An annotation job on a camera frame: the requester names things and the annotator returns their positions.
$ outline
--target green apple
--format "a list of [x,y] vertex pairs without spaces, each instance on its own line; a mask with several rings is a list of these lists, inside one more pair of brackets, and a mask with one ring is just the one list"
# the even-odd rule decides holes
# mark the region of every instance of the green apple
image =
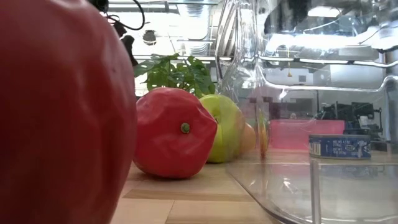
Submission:
[[206,95],[202,105],[216,119],[217,134],[207,162],[227,162],[239,153],[241,134],[245,125],[241,110],[223,95]]

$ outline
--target plastic container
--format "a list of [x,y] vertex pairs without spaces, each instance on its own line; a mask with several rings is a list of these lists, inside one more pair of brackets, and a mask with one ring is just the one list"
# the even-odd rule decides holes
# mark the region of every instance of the plastic container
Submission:
[[[244,127],[223,128],[228,172],[282,222],[398,223],[397,7],[226,0],[218,91],[256,133],[256,147],[237,155],[248,138],[228,136]],[[222,61],[228,49],[232,62]],[[221,118],[228,106],[220,105]],[[359,147],[370,158],[311,156],[310,136],[328,135],[332,152]]]

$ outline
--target tomato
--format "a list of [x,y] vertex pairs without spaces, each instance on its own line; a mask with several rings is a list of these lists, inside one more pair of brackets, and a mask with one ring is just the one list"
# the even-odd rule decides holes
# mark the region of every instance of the tomato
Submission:
[[137,101],[133,161],[152,175],[187,178],[205,165],[217,123],[198,98],[176,88],[156,88]]
[[0,223],[109,223],[135,147],[126,49],[85,0],[1,4]]

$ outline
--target wooden countertop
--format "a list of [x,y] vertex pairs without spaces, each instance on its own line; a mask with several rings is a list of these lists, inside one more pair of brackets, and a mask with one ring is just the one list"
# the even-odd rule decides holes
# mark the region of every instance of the wooden countertop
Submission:
[[154,179],[131,167],[111,224],[276,224],[224,165],[188,180]]

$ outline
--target clear glass pitcher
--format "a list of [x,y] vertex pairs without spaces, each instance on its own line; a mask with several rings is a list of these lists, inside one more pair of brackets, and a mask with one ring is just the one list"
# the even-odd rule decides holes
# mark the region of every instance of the clear glass pitcher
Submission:
[[398,1],[226,0],[216,44],[228,171],[267,212],[398,223]]

